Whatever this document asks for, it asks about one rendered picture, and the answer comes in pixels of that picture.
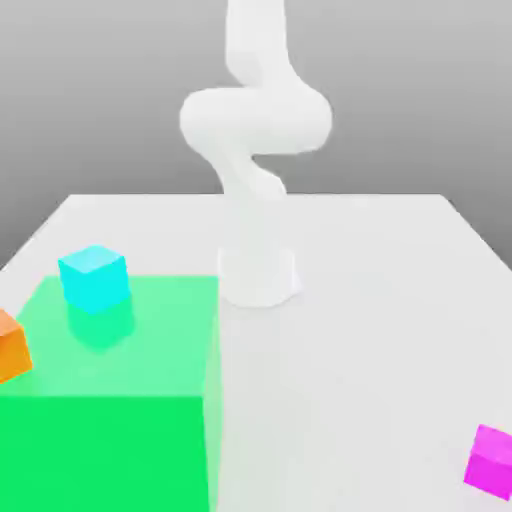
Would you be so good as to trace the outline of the small cyan cube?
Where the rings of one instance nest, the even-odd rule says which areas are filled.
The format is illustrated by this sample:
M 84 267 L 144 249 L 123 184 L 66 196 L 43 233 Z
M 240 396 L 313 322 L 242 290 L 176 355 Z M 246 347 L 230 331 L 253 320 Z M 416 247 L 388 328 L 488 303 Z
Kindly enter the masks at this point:
M 95 314 L 130 296 L 126 259 L 100 245 L 92 245 L 58 260 L 66 301 Z

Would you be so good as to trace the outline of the small orange cube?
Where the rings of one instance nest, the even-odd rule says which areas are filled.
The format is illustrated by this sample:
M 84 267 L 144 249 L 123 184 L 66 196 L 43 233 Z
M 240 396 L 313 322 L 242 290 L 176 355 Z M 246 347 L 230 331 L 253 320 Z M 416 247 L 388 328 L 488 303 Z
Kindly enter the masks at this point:
M 0 383 L 33 368 L 25 332 L 21 324 L 0 309 Z

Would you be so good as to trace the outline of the small magenta cube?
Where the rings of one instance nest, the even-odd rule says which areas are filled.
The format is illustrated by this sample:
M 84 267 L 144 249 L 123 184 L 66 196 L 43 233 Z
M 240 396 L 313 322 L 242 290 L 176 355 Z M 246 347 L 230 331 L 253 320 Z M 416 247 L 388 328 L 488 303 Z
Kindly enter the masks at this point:
M 464 482 L 509 501 L 512 497 L 512 435 L 479 425 Z

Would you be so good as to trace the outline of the large green box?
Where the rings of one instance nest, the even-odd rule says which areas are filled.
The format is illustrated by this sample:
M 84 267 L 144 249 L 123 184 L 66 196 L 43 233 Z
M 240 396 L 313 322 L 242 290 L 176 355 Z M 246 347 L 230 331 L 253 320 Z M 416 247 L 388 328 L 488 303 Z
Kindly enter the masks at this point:
M 218 281 L 130 288 L 93 316 L 46 277 L 19 313 L 33 368 L 0 384 L 0 512 L 216 512 Z

